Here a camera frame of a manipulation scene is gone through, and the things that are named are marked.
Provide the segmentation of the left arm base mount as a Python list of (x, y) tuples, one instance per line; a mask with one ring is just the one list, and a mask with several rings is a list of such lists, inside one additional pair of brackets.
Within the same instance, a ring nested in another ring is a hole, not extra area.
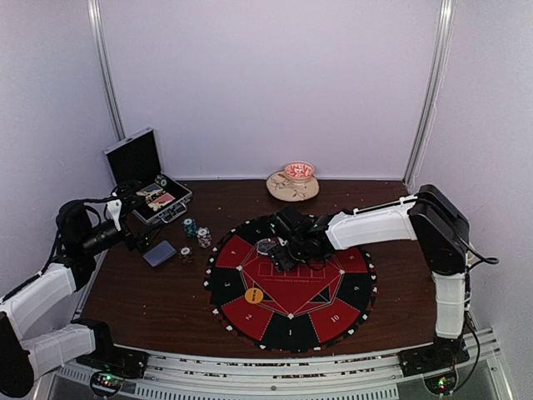
[(142, 378), (147, 368), (147, 352), (118, 347), (112, 340), (110, 327), (101, 321), (78, 318), (72, 323), (90, 328), (95, 336), (96, 350), (76, 358), (82, 365), (89, 366), (120, 378)]

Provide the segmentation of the green poker chip stack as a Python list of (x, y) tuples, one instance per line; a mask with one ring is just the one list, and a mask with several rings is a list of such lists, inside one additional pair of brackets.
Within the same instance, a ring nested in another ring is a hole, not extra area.
[(182, 221), (184, 233), (189, 238), (195, 238), (197, 236), (197, 223), (192, 217), (185, 218)]

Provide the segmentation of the blue white poker chip stack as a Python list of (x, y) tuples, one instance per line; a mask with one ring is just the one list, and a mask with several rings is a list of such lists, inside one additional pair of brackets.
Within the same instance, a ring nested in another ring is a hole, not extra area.
[(197, 241), (201, 248), (209, 248), (212, 245), (212, 235), (207, 227), (197, 229)]

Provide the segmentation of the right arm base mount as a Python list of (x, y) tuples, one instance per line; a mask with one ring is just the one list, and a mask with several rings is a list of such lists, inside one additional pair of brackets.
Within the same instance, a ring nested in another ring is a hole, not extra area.
[(452, 368), (470, 359), (463, 337), (434, 337), (431, 344), (402, 350), (397, 356), (404, 377)]

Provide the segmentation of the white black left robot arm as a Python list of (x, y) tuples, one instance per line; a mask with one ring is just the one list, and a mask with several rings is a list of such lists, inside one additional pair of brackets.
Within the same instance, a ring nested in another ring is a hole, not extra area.
[(101, 199), (105, 208), (97, 224), (89, 217), (98, 203), (95, 198), (60, 207), (44, 267), (1, 299), (2, 395), (23, 398), (41, 376), (74, 359), (120, 378), (144, 375), (147, 353), (116, 346), (105, 322), (78, 318), (55, 332), (25, 337), (43, 314), (87, 286), (97, 266), (96, 255), (118, 243), (138, 251), (146, 248), (126, 225), (127, 215), (144, 203), (141, 186), (136, 180), (118, 184)]

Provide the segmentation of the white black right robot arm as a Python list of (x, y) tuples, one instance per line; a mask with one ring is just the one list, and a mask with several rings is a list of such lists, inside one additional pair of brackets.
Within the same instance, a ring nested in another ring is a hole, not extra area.
[(426, 184), (395, 202), (343, 209), (309, 217), (287, 205), (269, 220), (281, 249), (276, 265), (326, 260), (334, 252), (372, 243), (416, 241), (436, 284), (436, 328), (439, 338), (427, 349), (427, 361), (445, 367), (459, 353), (466, 306), (466, 254), (470, 224), (436, 186)]

